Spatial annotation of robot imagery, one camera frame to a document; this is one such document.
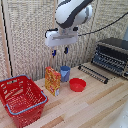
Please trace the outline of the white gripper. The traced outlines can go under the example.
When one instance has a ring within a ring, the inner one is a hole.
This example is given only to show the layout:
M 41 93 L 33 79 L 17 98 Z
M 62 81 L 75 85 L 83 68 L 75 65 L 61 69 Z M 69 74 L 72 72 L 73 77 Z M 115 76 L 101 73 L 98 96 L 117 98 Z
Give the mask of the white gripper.
M 55 46 L 60 45 L 69 45 L 72 43 L 76 43 L 78 39 L 78 35 L 76 31 L 71 29 L 63 29 L 59 31 L 58 28 L 49 29 L 45 32 L 45 45 L 52 48 L 52 57 L 56 56 L 57 50 Z M 64 49 L 64 54 L 68 54 L 69 46 L 66 46 Z

